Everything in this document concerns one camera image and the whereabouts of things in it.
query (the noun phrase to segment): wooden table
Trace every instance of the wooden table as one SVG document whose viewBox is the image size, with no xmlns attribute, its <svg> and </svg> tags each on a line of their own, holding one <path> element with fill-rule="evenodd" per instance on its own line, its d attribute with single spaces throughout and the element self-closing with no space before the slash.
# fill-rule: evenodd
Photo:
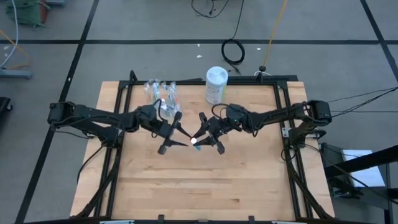
<svg viewBox="0 0 398 224">
<path fill-rule="evenodd" d="M 200 127 L 199 112 L 212 116 L 211 105 L 204 97 L 205 87 L 177 88 L 183 109 L 182 126 L 193 134 Z M 302 82 L 288 82 L 288 88 L 292 103 L 307 100 Z M 97 108 L 113 111 L 117 90 L 118 82 L 104 82 Z M 250 111 L 276 109 L 271 86 L 227 86 L 224 95 L 225 103 L 236 103 Z M 134 86 L 130 111 L 145 104 L 143 86 Z M 172 139 L 190 144 L 178 131 Z M 295 220 L 286 164 L 280 158 L 279 123 L 265 126 L 256 138 L 231 131 L 220 140 L 226 148 L 223 155 L 210 146 L 202 146 L 201 151 L 193 146 L 174 146 L 161 156 L 157 150 L 162 138 L 152 139 L 144 129 L 126 134 L 112 218 L 156 220 L 164 214 L 168 220 L 247 220 L 249 215 L 256 220 Z M 307 139 L 307 144 L 317 147 L 314 139 Z M 99 146 L 97 139 L 89 140 L 85 159 Z M 98 189 L 104 152 L 81 173 L 71 215 L 80 212 Z M 301 153 L 309 190 L 334 216 L 319 153 L 309 147 Z M 302 194 L 297 189 L 301 215 L 305 217 Z M 107 200 L 108 192 L 101 214 L 105 213 Z"/>
</svg>

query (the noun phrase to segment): black cable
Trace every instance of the black cable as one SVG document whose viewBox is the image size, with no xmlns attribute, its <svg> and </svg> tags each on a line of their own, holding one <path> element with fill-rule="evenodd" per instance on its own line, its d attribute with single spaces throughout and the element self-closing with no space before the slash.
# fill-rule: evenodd
<svg viewBox="0 0 398 224">
<path fill-rule="evenodd" d="M 95 152 L 83 163 L 83 165 L 81 165 L 81 167 L 80 167 L 80 169 L 79 169 L 79 172 L 77 173 L 77 182 L 79 182 L 80 173 L 81 173 L 81 171 L 83 170 L 83 168 L 87 165 L 87 163 L 88 163 L 90 160 L 92 160 L 92 158 L 95 157 L 95 155 L 97 155 L 97 154 L 100 152 L 100 150 L 101 150 L 102 148 L 104 148 L 104 146 L 101 146 L 99 149 L 97 149 L 97 151 L 95 151 Z"/>
<path fill-rule="evenodd" d="M 216 108 L 217 106 L 225 106 L 225 108 L 227 108 L 229 105 L 228 104 L 225 104 L 225 103 L 217 103 L 216 105 L 213 105 L 212 107 L 211 107 L 211 113 L 213 114 L 213 116 L 215 116 L 216 118 L 218 118 L 218 119 L 223 119 L 222 117 L 221 117 L 221 111 L 220 111 L 220 115 L 218 116 L 218 114 L 216 114 L 215 112 L 214 112 L 214 108 Z"/>
<path fill-rule="evenodd" d="M 160 115 L 160 106 L 162 105 L 162 100 L 161 100 L 161 99 L 157 99 L 157 100 L 153 103 L 153 105 L 155 106 L 157 102 L 160 102 L 160 103 L 159 103 L 159 107 L 157 108 L 157 114 L 159 115 L 159 118 L 160 118 L 162 121 L 164 121 L 165 119 L 162 117 L 162 115 Z"/>
<path fill-rule="evenodd" d="M 212 13 L 213 13 L 214 1 L 215 1 L 215 0 L 211 0 L 211 9 L 210 9 L 209 15 L 212 15 Z"/>
<path fill-rule="evenodd" d="M 225 60 L 230 66 L 232 66 L 232 67 L 235 69 L 235 71 L 236 71 L 238 74 L 240 74 L 240 75 L 241 75 L 241 72 L 240 72 L 239 69 L 236 68 L 234 65 L 240 65 L 240 64 L 243 62 L 244 56 L 245 56 L 245 54 L 246 54 L 246 51 L 244 50 L 243 45 L 242 45 L 239 41 L 234 40 L 234 38 L 235 38 L 236 33 L 237 33 L 237 31 L 238 31 L 239 23 L 241 22 L 243 4 L 244 4 L 244 0 L 242 0 L 241 10 L 240 10 L 240 12 L 239 12 L 239 19 L 238 19 L 238 23 L 236 24 L 236 28 L 235 28 L 235 33 L 234 33 L 234 35 L 232 36 L 232 38 L 230 38 L 230 39 L 228 39 L 228 40 L 224 40 L 223 44 L 221 44 L 221 54 L 222 54 L 224 60 Z M 234 44 L 236 44 L 236 45 L 239 47 L 239 49 L 241 49 L 241 53 L 242 53 L 242 54 L 241 54 L 241 58 L 240 58 L 239 60 L 231 60 L 231 59 L 229 59 L 229 58 L 225 55 L 224 48 L 225 48 L 225 45 L 228 44 L 228 43 L 234 43 Z"/>
<path fill-rule="evenodd" d="M 368 92 L 368 93 L 363 93 L 363 94 L 349 96 L 349 97 L 342 97 L 342 98 L 338 98 L 338 99 L 335 99 L 335 100 L 330 100 L 330 101 L 328 101 L 328 103 L 332 103 L 332 102 L 336 102 L 336 101 L 340 101 L 340 100 L 348 100 L 348 99 L 352 99 L 352 98 L 359 97 L 359 96 L 364 96 L 364 95 L 369 95 L 369 94 L 372 94 L 372 93 L 377 93 L 377 92 L 380 92 L 380 91 L 392 90 L 392 89 L 395 89 L 395 88 L 398 88 L 398 87 L 387 88 L 387 89 L 383 89 L 383 90 L 375 90 L 375 91 L 371 91 L 371 92 Z"/>
<path fill-rule="evenodd" d="M 335 167 L 336 169 L 338 169 L 338 170 L 339 170 L 340 172 L 342 172 L 344 175 L 347 175 L 348 177 L 351 177 L 353 180 L 355 180 L 355 181 L 357 181 L 358 183 L 362 184 L 362 185 L 365 186 L 368 190 L 370 190 L 372 193 L 374 193 L 374 194 L 376 194 L 377 196 L 382 197 L 382 198 L 384 198 L 384 199 L 390 201 L 391 203 L 394 203 L 394 204 L 398 205 L 398 202 L 396 202 L 395 200 L 393 200 L 393 199 L 391 199 L 391 198 L 389 198 L 389 197 L 386 197 L 386 196 L 380 194 L 379 192 L 373 190 L 373 189 L 370 188 L 368 185 L 366 185 L 364 182 L 358 180 L 357 178 L 353 177 L 351 174 L 347 173 L 347 172 L 346 172 L 345 170 L 343 170 L 342 168 L 336 166 L 336 164 L 332 163 L 328 158 L 326 158 L 326 156 L 321 152 L 321 150 L 319 150 L 319 149 L 317 149 L 317 148 L 315 148 L 315 147 L 313 147 L 313 146 L 310 146 L 310 145 L 308 145 L 308 144 L 306 144 L 306 146 L 309 146 L 309 147 L 311 147 L 312 149 L 315 149 L 317 152 L 319 152 L 319 154 L 320 154 L 326 161 L 328 161 L 328 162 L 330 163 L 330 165 L 332 165 L 333 167 Z"/>
<path fill-rule="evenodd" d="M 223 112 L 223 110 L 226 110 L 226 107 L 224 107 L 224 108 L 222 108 L 221 110 L 220 110 L 220 118 L 223 116 L 221 113 Z"/>
<path fill-rule="evenodd" d="M 284 152 L 285 152 L 285 149 L 282 149 L 282 151 L 280 152 L 280 158 L 281 158 L 283 161 L 285 161 L 285 162 L 290 162 L 290 161 L 292 161 L 292 160 L 296 157 L 296 155 L 297 155 L 297 149 L 294 149 L 294 154 L 293 154 L 293 156 L 292 156 L 289 160 L 287 160 L 287 159 L 285 159 L 285 158 L 283 157 Z"/>
<path fill-rule="evenodd" d="M 325 146 L 325 145 L 323 145 L 323 147 L 325 147 L 326 149 L 328 149 L 329 151 L 332 151 L 332 152 L 334 152 L 334 153 L 336 153 L 336 154 L 339 154 L 339 155 L 342 155 L 342 156 L 353 156 L 353 157 L 360 157 L 360 156 L 355 156 L 355 155 L 349 155 L 349 154 L 344 154 L 344 153 L 342 153 L 342 152 L 339 152 L 339 151 L 336 151 L 336 150 L 334 150 L 334 149 L 331 149 L 331 148 L 329 148 L 329 147 L 327 147 L 327 146 Z"/>
<path fill-rule="evenodd" d="M 356 110 L 356 109 L 358 109 L 358 108 L 360 108 L 360 107 L 362 107 L 362 106 L 364 106 L 364 105 L 366 105 L 366 104 L 368 104 L 368 103 L 370 103 L 370 102 L 372 102 L 372 101 L 374 101 L 374 100 L 376 100 L 376 99 L 378 99 L 378 98 L 380 98 L 380 97 L 382 97 L 382 96 L 384 96 L 384 95 L 386 95 L 388 93 L 396 91 L 397 89 L 398 89 L 398 87 L 392 88 L 392 89 L 390 89 L 389 91 L 387 91 L 387 92 L 385 92 L 383 94 L 380 94 L 380 95 L 378 95 L 378 96 L 376 96 L 374 98 L 371 98 L 370 100 L 365 101 L 364 103 L 360 103 L 358 105 L 352 106 L 352 107 L 344 110 L 343 112 L 341 112 L 339 114 L 333 115 L 332 118 L 335 118 L 337 116 L 344 115 L 346 113 L 352 112 L 352 111 L 354 111 L 354 110 Z"/>
<path fill-rule="evenodd" d="M 210 12 L 213 12 L 213 9 L 214 9 L 214 0 L 211 0 L 211 2 L 212 2 L 212 4 L 213 4 L 213 6 L 211 7 L 211 11 L 210 11 Z M 207 16 L 207 15 L 204 15 L 204 14 L 200 13 L 199 11 L 197 11 L 197 9 L 195 9 L 195 7 L 193 7 L 193 0 L 191 1 L 191 8 L 192 8 L 197 14 L 199 14 L 200 16 L 203 16 L 203 17 L 212 19 L 212 18 L 216 18 L 217 16 L 219 16 L 219 15 L 224 11 L 224 9 L 225 9 L 226 5 L 228 4 L 228 2 L 229 2 L 229 0 L 227 0 L 227 1 L 225 2 L 225 5 L 223 6 L 223 8 L 222 8 L 222 9 L 218 12 L 218 14 L 215 15 L 215 16 Z"/>
<path fill-rule="evenodd" d="M 71 132 L 69 132 L 69 131 L 57 131 L 57 130 L 55 130 L 54 132 L 56 132 L 56 133 L 64 133 L 64 134 L 71 134 L 71 135 L 73 135 L 73 136 L 75 136 L 75 137 L 78 137 L 78 138 L 89 139 L 89 137 L 80 136 L 80 135 L 78 135 L 78 134 L 71 133 Z"/>
<path fill-rule="evenodd" d="M 398 113 L 398 111 L 351 111 L 350 113 Z"/>
</svg>

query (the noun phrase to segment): cable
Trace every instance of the cable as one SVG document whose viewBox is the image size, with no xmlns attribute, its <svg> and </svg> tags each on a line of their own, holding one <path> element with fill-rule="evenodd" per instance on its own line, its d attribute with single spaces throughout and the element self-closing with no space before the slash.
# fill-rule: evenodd
<svg viewBox="0 0 398 224">
<path fill-rule="evenodd" d="M 219 115 L 219 116 L 214 112 L 214 108 L 216 108 L 217 106 L 225 106 L 225 108 L 227 108 L 229 105 L 228 105 L 228 104 L 225 104 L 225 103 L 218 103 L 218 104 L 213 105 L 213 106 L 211 107 L 211 113 L 213 114 L 213 116 L 215 116 L 215 117 L 218 118 L 218 119 L 223 119 L 223 118 L 221 117 L 221 110 L 220 110 L 220 115 Z"/>
<path fill-rule="evenodd" d="M 213 4 L 213 6 L 211 7 L 211 11 L 210 11 L 210 12 L 213 12 L 213 9 L 214 9 L 214 0 L 211 0 L 211 2 L 212 2 L 212 4 Z M 224 9 L 225 9 L 226 5 L 228 4 L 228 2 L 229 2 L 229 0 L 226 0 L 225 5 L 223 6 L 223 8 L 222 8 L 222 9 L 218 12 L 218 14 L 215 15 L 215 16 L 207 16 L 207 15 L 204 15 L 204 14 L 200 13 L 199 11 L 197 11 L 197 10 L 195 9 L 195 7 L 193 7 L 193 0 L 191 1 L 191 8 L 192 8 L 197 14 L 199 14 L 200 16 L 203 16 L 203 17 L 212 19 L 212 18 L 216 18 L 217 16 L 219 16 L 219 15 L 224 11 Z"/>
<path fill-rule="evenodd" d="M 282 158 L 282 160 L 283 161 L 285 161 L 285 162 L 290 162 L 290 161 L 292 161 L 293 159 L 294 159 L 294 157 L 296 157 L 296 155 L 297 155 L 297 149 L 294 149 L 294 155 L 289 159 L 289 160 L 287 160 L 287 159 L 285 159 L 284 157 L 283 157 L 283 153 L 285 152 L 285 149 L 282 149 L 282 151 L 280 152 L 280 158 Z"/>
<path fill-rule="evenodd" d="M 236 36 L 236 33 L 238 32 L 239 23 L 241 22 L 243 4 L 244 4 L 244 0 L 242 0 L 241 10 L 239 12 L 238 23 L 236 24 L 234 35 L 232 36 L 232 38 L 230 38 L 228 40 L 224 40 L 224 42 L 221 44 L 221 54 L 222 54 L 224 60 L 226 61 L 226 63 L 228 63 L 230 66 L 232 66 L 235 69 L 235 71 L 238 74 L 240 74 L 240 75 L 242 75 L 241 72 L 234 65 L 240 65 L 243 62 L 244 56 L 246 55 L 246 51 L 244 50 L 243 45 L 239 41 L 234 40 L 234 38 Z M 234 43 L 234 44 L 236 44 L 239 47 L 239 49 L 241 49 L 241 53 L 242 54 L 241 54 L 241 58 L 239 60 L 231 60 L 225 55 L 224 48 L 225 48 L 225 45 L 228 44 L 228 43 Z"/>
<path fill-rule="evenodd" d="M 334 152 L 334 153 L 336 153 L 336 154 L 339 154 L 339 155 L 342 155 L 342 156 L 353 156 L 353 157 L 360 157 L 360 156 L 355 156 L 355 155 L 349 155 L 349 154 L 344 154 L 344 153 L 342 153 L 342 152 L 339 152 L 339 151 L 336 151 L 336 150 L 334 150 L 334 149 L 331 149 L 331 148 L 329 148 L 329 147 L 327 147 L 327 146 L 325 146 L 325 145 L 323 145 L 323 147 L 325 147 L 325 148 L 327 148 L 329 151 L 332 151 L 332 152 Z"/>
<path fill-rule="evenodd" d="M 324 158 L 326 161 L 328 161 L 330 163 L 330 165 L 332 165 L 333 167 L 335 167 L 336 169 L 338 169 L 340 172 L 342 172 L 344 175 L 347 175 L 348 177 L 351 177 L 353 180 L 357 181 L 358 183 L 362 184 L 364 187 L 366 187 L 368 190 L 370 190 L 372 193 L 378 195 L 379 197 L 382 197 L 388 201 L 390 201 L 391 203 L 394 203 L 396 205 L 398 205 L 398 202 L 396 202 L 395 200 L 386 197 L 382 194 L 380 194 L 379 192 L 373 190 L 372 188 L 370 188 L 368 185 L 366 185 L 364 182 L 358 180 L 357 178 L 353 177 L 351 174 L 347 173 L 345 170 L 343 170 L 342 168 L 336 166 L 336 164 L 332 163 L 328 158 L 326 158 L 326 156 L 317 148 L 310 146 L 312 149 L 315 149 L 317 152 L 319 152 L 319 154 L 322 156 L 322 158 Z"/>
<path fill-rule="evenodd" d="M 159 118 L 164 121 L 165 119 L 162 117 L 162 115 L 160 115 L 160 106 L 162 105 L 162 100 L 161 99 L 157 99 L 152 105 L 156 105 L 157 102 L 159 103 L 159 106 L 157 107 L 157 114 L 159 115 Z"/>
<path fill-rule="evenodd" d="M 220 110 L 220 117 L 222 117 L 222 112 L 223 112 L 223 110 L 226 110 L 226 107 L 224 107 L 224 108 L 222 108 L 221 110 Z"/>
<path fill-rule="evenodd" d="M 277 28 L 278 25 L 279 25 L 280 18 L 282 17 L 282 15 L 283 15 L 283 13 L 284 13 L 284 11 L 285 11 L 286 3 L 287 3 L 287 0 L 284 1 L 284 4 L 283 4 L 283 6 L 282 6 L 282 9 L 280 9 L 278 19 L 276 20 L 275 25 L 274 25 L 274 28 L 273 28 L 273 30 L 272 30 L 271 37 L 270 37 L 270 39 L 269 39 L 269 43 L 268 43 L 268 46 L 267 46 L 266 59 L 264 59 L 264 63 L 262 64 L 264 67 L 267 65 L 268 55 L 269 55 L 269 50 L 271 49 L 272 40 L 273 40 L 273 38 L 274 38 L 274 34 L 275 34 L 275 31 L 276 31 L 276 28 Z"/>
<path fill-rule="evenodd" d="M 79 169 L 79 172 L 77 173 L 77 182 L 79 182 L 80 173 L 81 173 L 81 171 L 83 170 L 83 168 L 87 165 L 87 163 L 88 163 L 90 160 L 92 160 L 92 158 L 95 157 L 95 155 L 97 155 L 97 154 L 100 152 L 100 150 L 101 150 L 102 148 L 104 148 L 104 146 L 101 146 L 99 149 L 97 149 L 97 151 L 95 151 L 95 152 L 83 163 L 83 165 L 81 165 L 81 167 L 80 167 L 80 169 Z"/>
<path fill-rule="evenodd" d="M 71 133 L 71 132 L 69 132 L 69 131 L 54 131 L 54 132 L 56 132 L 56 133 L 64 133 L 64 134 L 71 134 L 71 135 L 73 135 L 73 136 L 76 136 L 76 137 L 82 138 L 82 139 L 90 139 L 89 137 L 80 136 L 80 135 L 78 135 L 78 134 Z"/>
<path fill-rule="evenodd" d="M 398 113 L 398 111 L 351 111 L 350 113 Z"/>
<path fill-rule="evenodd" d="M 380 92 L 380 91 L 392 90 L 392 89 L 395 89 L 395 88 L 398 88 L 398 87 L 392 87 L 392 88 L 387 88 L 387 89 L 383 89 L 383 90 L 370 91 L 368 93 L 362 93 L 362 94 L 359 94 L 359 95 L 354 95 L 354 96 L 349 96 L 349 97 L 342 97 L 342 98 L 338 98 L 338 99 L 335 99 L 335 100 L 330 100 L 330 101 L 328 101 L 328 103 L 332 103 L 332 102 L 336 102 L 336 101 L 340 101 L 340 100 L 348 100 L 348 99 L 352 99 L 352 98 L 359 97 L 359 96 L 364 96 L 364 95 L 369 95 L 369 94 L 372 94 L 372 93 L 377 93 L 377 92 Z"/>
<path fill-rule="evenodd" d="M 18 46 L 18 40 L 19 40 L 19 31 L 18 31 L 18 17 L 17 17 L 17 7 L 15 7 L 15 2 L 14 0 L 11 0 L 12 6 L 14 8 L 14 18 L 15 18 L 15 26 L 16 26 L 16 43 L 14 47 L 11 50 L 11 53 L 8 55 L 8 57 L 3 61 L 3 63 L 0 65 L 0 69 L 8 62 L 8 60 L 11 58 L 11 56 L 14 54 L 15 48 Z"/>
<path fill-rule="evenodd" d="M 344 114 L 346 114 L 346 113 L 352 112 L 352 111 L 354 111 L 354 110 L 356 110 L 356 109 L 358 109 L 358 108 L 360 108 L 360 107 L 362 107 L 362 106 L 364 106 L 364 105 L 366 105 L 366 104 L 368 104 L 368 103 L 370 103 L 370 102 L 372 102 L 372 101 L 374 101 L 374 100 L 376 100 L 376 99 L 378 99 L 378 98 L 380 98 L 380 97 L 382 97 L 382 96 L 384 96 L 384 95 L 386 95 L 386 94 L 388 94 L 388 93 L 391 93 L 391 92 L 393 92 L 393 91 L 396 91 L 397 89 L 398 89 L 398 87 L 395 87 L 395 88 L 393 88 L 393 89 L 391 89 L 391 90 L 389 90 L 389 91 L 387 91 L 387 92 L 385 92 L 385 93 L 383 93 L 383 94 L 380 94 L 380 95 L 378 95 L 378 96 L 376 96 L 376 97 L 374 97 L 374 98 L 371 98 L 370 100 L 365 101 L 364 103 L 361 103 L 361 104 L 352 106 L 351 108 L 348 108 L 347 110 L 344 110 L 343 112 L 338 113 L 338 114 L 332 116 L 332 118 L 335 118 L 335 117 L 337 117 L 337 116 L 344 115 Z"/>
</svg>

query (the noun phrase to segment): bracket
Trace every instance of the bracket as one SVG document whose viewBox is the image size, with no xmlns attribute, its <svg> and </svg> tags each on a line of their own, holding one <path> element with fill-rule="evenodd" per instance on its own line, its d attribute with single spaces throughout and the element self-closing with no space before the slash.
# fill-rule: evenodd
<svg viewBox="0 0 398 224">
<path fill-rule="evenodd" d="M 289 131 L 292 128 L 282 128 L 282 136 L 283 138 L 289 137 Z M 315 129 L 313 134 L 306 135 L 306 138 L 320 139 L 326 134 L 326 131 L 321 129 Z"/>
</svg>

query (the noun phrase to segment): floor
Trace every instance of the floor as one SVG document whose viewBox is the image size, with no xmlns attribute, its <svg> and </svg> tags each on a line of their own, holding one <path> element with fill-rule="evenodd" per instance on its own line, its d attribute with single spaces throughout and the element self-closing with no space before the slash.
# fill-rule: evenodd
<svg viewBox="0 0 398 224">
<path fill-rule="evenodd" d="M 233 35 L 241 1 L 230 0 L 216 19 L 197 16 L 190 2 L 69 0 L 65 7 L 52 8 L 46 27 L 20 27 L 21 47 L 33 60 L 34 77 L 0 80 L 0 95 L 14 103 L 0 132 L 1 223 L 15 221 L 46 138 L 51 102 L 62 99 L 95 106 L 101 82 L 126 80 L 131 69 L 140 80 L 182 80 L 204 78 L 215 65 L 230 68 L 220 48 Z M 215 1 L 215 12 L 224 3 Z M 208 12 L 211 2 L 195 0 L 195 6 Z M 245 40 L 246 58 L 239 65 L 243 75 L 254 74 L 262 64 L 281 6 L 281 0 L 244 3 L 236 35 Z M 0 1 L 0 11 L 4 8 Z M 309 99 L 332 100 L 397 86 L 397 8 L 394 0 L 289 0 L 267 72 L 297 75 Z M 4 13 L 0 21 L 0 29 L 14 39 L 14 23 Z M 0 37 L 0 51 L 5 46 Z M 227 55 L 235 53 L 240 54 L 234 46 L 226 47 Z M 15 54 L 9 64 L 24 60 Z M 393 92 L 360 110 L 397 111 L 397 97 Z M 331 108 L 343 110 L 368 98 L 339 101 Z M 397 144 L 397 125 L 396 113 L 350 113 L 327 126 L 322 141 L 377 151 Z M 85 146 L 84 139 L 58 133 L 53 137 L 27 222 L 69 216 Z M 392 174 L 397 172 L 397 164 L 391 169 Z M 397 185 L 393 177 L 392 186 Z M 342 220 L 384 223 L 381 209 L 343 199 L 333 199 L 333 204 Z"/>
</svg>

